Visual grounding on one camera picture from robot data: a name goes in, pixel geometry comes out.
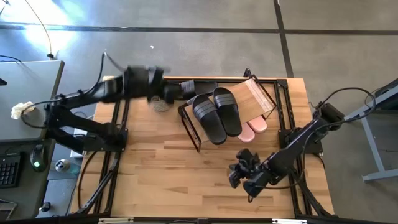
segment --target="black cable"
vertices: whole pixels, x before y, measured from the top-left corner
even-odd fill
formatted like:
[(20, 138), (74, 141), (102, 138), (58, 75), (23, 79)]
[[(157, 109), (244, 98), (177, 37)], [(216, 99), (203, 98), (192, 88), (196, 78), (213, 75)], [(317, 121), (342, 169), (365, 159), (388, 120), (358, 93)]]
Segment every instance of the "black cable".
[[(103, 67), (104, 67), (104, 56), (105, 56), (105, 55), (106, 55), (106, 53), (103, 52), (103, 53), (102, 53), (102, 56), (101, 56), (101, 67), (100, 67), (100, 69), (99, 69), (99, 75), (98, 75), (97, 81), (95, 82), (95, 84), (94, 84), (90, 89), (88, 89), (87, 91), (85, 91), (85, 92), (83, 93), (84, 95), (87, 94), (88, 92), (90, 92), (91, 90), (93, 90), (93, 89), (98, 85), (98, 83), (100, 82), (101, 77), (102, 77)], [(23, 109), (22, 112), (21, 112), (21, 120), (22, 120), (22, 122), (23, 122), (24, 124), (28, 125), (28, 126), (31, 127), (31, 128), (39, 128), (39, 129), (47, 128), (46, 126), (36, 126), (36, 125), (33, 125), (33, 124), (28, 123), (28, 122), (25, 120), (25, 117), (24, 117), (25, 111), (26, 111), (27, 109), (31, 108), (32, 106), (40, 105), (40, 104), (43, 104), (43, 103), (57, 102), (57, 101), (60, 101), (60, 100), (62, 100), (62, 98), (55, 99), (55, 100), (41, 101), (41, 102), (34, 103), (34, 104), (28, 106), (27, 108)]]
[(83, 167), (83, 170), (81, 171), (81, 174), (80, 174), (79, 184), (78, 184), (78, 187), (77, 187), (77, 206), (78, 206), (79, 209), (81, 209), (81, 198), (80, 198), (80, 187), (81, 187), (81, 182), (82, 182), (83, 176), (84, 176), (84, 174), (85, 174), (85, 172), (86, 172), (87, 165), (90, 163), (90, 161), (92, 160), (92, 158), (94, 157), (94, 155), (95, 155), (96, 153), (97, 153), (97, 152), (93, 152), (93, 153), (89, 156), (89, 158), (87, 159), (86, 164), (85, 164), (85, 166)]
[(94, 90), (94, 88), (95, 88), (95, 87), (98, 85), (98, 83), (101, 81), (102, 71), (103, 71), (103, 68), (104, 68), (104, 57), (105, 57), (105, 55), (106, 55), (106, 53), (103, 52), (103, 53), (102, 53), (102, 56), (101, 56), (101, 66), (100, 66), (100, 69), (99, 69), (99, 75), (98, 75), (97, 81), (95, 82), (95, 84), (94, 84), (91, 88), (89, 88), (87, 91), (85, 91), (83, 95), (86, 95), (86, 94), (89, 93), (91, 90)]
[(69, 209), (70, 209), (70, 204), (72, 203), (73, 192), (75, 191), (75, 189), (76, 189), (76, 185), (74, 186), (72, 192), (70, 193), (69, 204), (68, 204), (67, 211), (65, 212), (65, 216), (68, 215), (68, 212), (69, 212)]
[(252, 203), (252, 202), (253, 202), (253, 199), (254, 199), (254, 197), (252, 197), (252, 196), (250, 196), (250, 195), (248, 194), (248, 202), (249, 202), (249, 203)]
[(24, 143), (16, 144), (16, 145), (13, 145), (13, 146), (8, 147), (8, 148), (4, 151), (4, 153), (7, 154), (7, 153), (8, 153), (8, 150), (10, 150), (10, 149), (14, 149), (15, 147), (25, 146), (25, 145), (29, 145), (29, 144), (34, 144), (34, 143), (33, 143), (33, 142), (24, 142)]
[(308, 104), (310, 104), (312, 108), (316, 108), (316, 106), (314, 106), (311, 101), (308, 102)]
[(322, 165), (323, 165), (323, 168), (325, 168), (325, 162), (323, 161), (322, 157), (319, 156), (319, 154), (317, 154), (317, 153), (313, 153), (313, 155), (314, 155), (315, 157), (317, 157), (317, 158), (321, 161), (321, 163), (322, 163)]
[(362, 118), (368, 116), (369, 114), (371, 114), (371, 113), (376, 109), (376, 99), (374, 98), (374, 96), (373, 96), (370, 92), (368, 92), (367, 90), (364, 90), (364, 89), (359, 88), (359, 87), (347, 87), (347, 88), (341, 88), (341, 89), (339, 89), (339, 90), (334, 91), (334, 92), (331, 93), (325, 100), (323, 100), (322, 102), (320, 102), (319, 105), (317, 105), (317, 109), (319, 110), (319, 108), (320, 108), (323, 104), (325, 104), (325, 102), (328, 101), (334, 94), (336, 94), (336, 93), (338, 93), (338, 92), (340, 92), (340, 91), (343, 91), (343, 90), (360, 90), (360, 91), (363, 91), (363, 92), (365, 92), (366, 94), (368, 94), (368, 96), (370, 96), (371, 99), (372, 99), (372, 101), (373, 101), (373, 105), (372, 105), (371, 109), (370, 109), (366, 114), (364, 114), (364, 115), (362, 115), (362, 116), (358, 116), (358, 117), (351, 118), (351, 119), (348, 119), (348, 120), (337, 121), (337, 122), (330, 123), (330, 124), (324, 124), (324, 125), (319, 126), (319, 127), (318, 127), (317, 129), (315, 129), (314, 131), (312, 131), (312, 132), (308, 135), (307, 139), (306, 139), (305, 142), (304, 142), (303, 151), (302, 151), (301, 154), (300, 154), (300, 156), (302, 155), (302, 160), (303, 160), (303, 170), (301, 171), (300, 177), (296, 180), (296, 182), (295, 182), (294, 184), (291, 184), (291, 185), (288, 185), (288, 186), (283, 186), (283, 187), (266, 187), (266, 186), (260, 186), (260, 185), (256, 185), (256, 186), (254, 186), (254, 187), (262, 187), (262, 188), (264, 188), (264, 189), (281, 190), (281, 189), (289, 189), (289, 188), (291, 188), (291, 187), (296, 186), (297, 184), (300, 183), (300, 181), (303, 180), (303, 177), (304, 177), (304, 173), (305, 173), (305, 172), (304, 172), (304, 171), (305, 171), (305, 150), (306, 150), (306, 146), (307, 146), (308, 140), (310, 139), (310, 137), (311, 137), (313, 134), (315, 134), (315, 133), (316, 133), (318, 130), (320, 130), (321, 128), (325, 128), (325, 127), (328, 127), (328, 126), (334, 126), (334, 125), (337, 125), (337, 124), (348, 123), (348, 122), (352, 122), (352, 121), (356, 121), (356, 120), (362, 119)]
[[(373, 91), (371, 92), (371, 94), (373, 94), (375, 91), (381, 90), (382, 88), (388, 88), (388, 87), (394, 86), (394, 85), (396, 85), (396, 84), (397, 84), (397, 83), (394, 83), (394, 82), (393, 82), (393, 83), (387, 84), (387, 85), (385, 85), (385, 86), (379, 87), (379, 88), (373, 90)], [(368, 97), (369, 97), (369, 96), (366, 96), (366, 97), (365, 97), (364, 103), (365, 103), (365, 105), (366, 105), (368, 108), (370, 108), (370, 106), (369, 106), (368, 103), (366, 102), (366, 100), (368, 100)]]
[(179, 222), (196, 224), (196, 221), (193, 221), (193, 220), (192, 221), (190, 221), (190, 220), (174, 220), (174, 221), (170, 221), (170, 222), (167, 222), (164, 224), (179, 223)]
[(24, 124), (28, 125), (28, 126), (31, 127), (31, 128), (39, 128), (39, 129), (47, 128), (46, 126), (36, 126), (36, 125), (30, 124), (29, 122), (27, 122), (27, 121), (25, 120), (25, 116), (24, 116), (24, 115), (25, 115), (25, 111), (28, 110), (29, 108), (33, 107), (33, 106), (41, 105), (41, 104), (44, 104), (44, 103), (57, 102), (57, 101), (60, 101), (60, 100), (61, 100), (61, 99), (46, 100), (46, 101), (41, 101), (41, 102), (34, 103), (34, 104), (32, 104), (32, 105), (27, 106), (27, 107), (26, 107), (25, 109), (23, 109), (22, 112), (21, 112), (21, 120), (22, 120), (22, 122), (23, 122)]
[(33, 10), (32, 6), (30, 6), (29, 2), (27, 0), (25, 0), (26, 4), (30, 7), (30, 9), (32, 10), (32, 12), (35, 14), (35, 16), (37, 17), (37, 19), (39, 20), (40, 24), (42, 25), (44, 31), (45, 31), (45, 35), (47, 35), (47, 38), (49, 40), (49, 46), (50, 46), (50, 53), (47, 54), (47, 57), (49, 58), (54, 58), (54, 55), (52, 54), (52, 46), (51, 46), (51, 40), (50, 40), (50, 36), (49, 33), (47, 32), (47, 29), (45, 28), (42, 20), (39, 18), (39, 16), (36, 14), (36, 12)]
[(116, 63), (111, 56), (109, 56), (106, 52), (104, 52), (105, 57), (107, 57), (109, 59), (109, 61), (113, 64), (113, 66), (115, 68), (117, 68), (120, 72), (124, 72), (124, 68), (122, 66), (120, 66), (118, 63)]
[(11, 59), (17, 60), (18, 62), (22, 63), (21, 60), (19, 60), (18, 58), (14, 58), (14, 57), (11, 57), (11, 56), (0, 55), (0, 57), (11, 58)]

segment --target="wooden tabletop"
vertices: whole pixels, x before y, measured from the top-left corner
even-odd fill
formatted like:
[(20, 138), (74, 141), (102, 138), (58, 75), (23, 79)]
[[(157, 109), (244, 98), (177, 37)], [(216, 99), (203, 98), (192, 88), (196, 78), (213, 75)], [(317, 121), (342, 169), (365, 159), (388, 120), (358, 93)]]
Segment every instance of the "wooden tabletop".
[[(174, 77), (213, 78), (213, 77)], [(288, 78), (289, 94), (297, 127), (311, 121), (311, 111), (302, 78)], [(272, 97), (272, 85), (264, 84)], [(236, 153), (243, 148), (257, 152), (261, 159), (279, 150), (277, 132), (279, 118), (274, 110), (267, 119), (268, 128), (256, 134), (253, 142), (242, 143), (238, 138), (215, 146), (205, 142), (197, 153), (183, 127), (176, 102), (166, 112), (158, 113), (146, 99), (131, 100), (127, 128), (126, 150), (121, 156), (118, 180), (111, 215), (113, 217), (220, 217), (220, 218), (291, 218), (294, 217), (290, 190), (263, 190), (253, 203), (241, 185), (229, 186), (228, 165), (235, 163)], [(95, 121), (110, 122), (113, 104), (98, 103)], [(287, 114), (282, 100), (284, 114)], [(104, 153), (97, 153), (88, 164), (81, 186), (82, 203), (87, 201), (98, 185)], [(308, 188), (330, 213), (330, 200), (325, 171), (319, 158), (306, 155), (305, 175)], [(287, 178), (277, 186), (288, 185)], [(302, 194), (298, 189), (300, 208), (304, 211)], [(107, 199), (105, 190), (103, 206)], [(77, 210), (74, 194), (71, 212)]]

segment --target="black slide sandal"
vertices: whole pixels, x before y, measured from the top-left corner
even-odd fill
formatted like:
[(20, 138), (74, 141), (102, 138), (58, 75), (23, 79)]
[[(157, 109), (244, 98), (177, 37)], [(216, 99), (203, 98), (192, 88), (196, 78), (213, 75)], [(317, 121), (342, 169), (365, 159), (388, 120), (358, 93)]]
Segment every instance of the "black slide sandal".
[(226, 133), (213, 102), (204, 94), (198, 95), (192, 103), (192, 108), (193, 114), (205, 130), (211, 143), (223, 144), (226, 141)]
[(231, 137), (240, 135), (241, 118), (234, 95), (226, 88), (218, 87), (213, 91), (213, 98), (227, 135)]

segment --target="keyboard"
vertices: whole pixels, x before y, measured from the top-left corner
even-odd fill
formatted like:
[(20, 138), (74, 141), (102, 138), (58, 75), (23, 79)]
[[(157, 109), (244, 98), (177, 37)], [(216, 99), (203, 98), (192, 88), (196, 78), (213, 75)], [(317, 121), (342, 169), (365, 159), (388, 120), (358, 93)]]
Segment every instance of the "keyboard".
[(17, 187), (21, 153), (0, 154), (0, 189)]

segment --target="concrete floor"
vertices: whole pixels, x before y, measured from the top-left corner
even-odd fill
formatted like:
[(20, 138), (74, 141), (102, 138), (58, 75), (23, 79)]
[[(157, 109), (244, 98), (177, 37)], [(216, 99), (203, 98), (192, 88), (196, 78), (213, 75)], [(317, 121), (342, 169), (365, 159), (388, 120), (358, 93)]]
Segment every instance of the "concrete floor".
[[(36, 23), (24, 1), (11, 1), (0, 22)], [(45, 24), (101, 27), (204, 27), (278, 29), (273, 0), (30, 0)], [(385, 0), (279, 0), (286, 29), (398, 30), (398, 2)], [(96, 79), (102, 51), (128, 64), (163, 65), (170, 75), (241, 76), (246, 67), (260, 77), (286, 77), (279, 34), (197, 32), (50, 31), (53, 52), (65, 61), (59, 92), (87, 88)], [(397, 78), (398, 35), (287, 34), (294, 77), (305, 79), (308, 98), (317, 103), (333, 90), (359, 86), (374, 90)], [(48, 43), (39, 26), (1, 30), (0, 52), (24, 61), (46, 60)], [(118, 71), (109, 63), (105, 75)], [(331, 102), (348, 114), (365, 95), (346, 91)], [(94, 106), (80, 109), (93, 114)], [(379, 124), (373, 116), (371, 123)], [(374, 135), (385, 126), (375, 125)], [(396, 168), (398, 153), (381, 147), (386, 168)], [(326, 176), (335, 213), (345, 218), (398, 221), (398, 178), (364, 184), (376, 171), (360, 123), (346, 124), (323, 140)], [(62, 184), (70, 193), (69, 184)], [(55, 188), (49, 186), (48, 195)], [(69, 197), (56, 198), (66, 208)]]

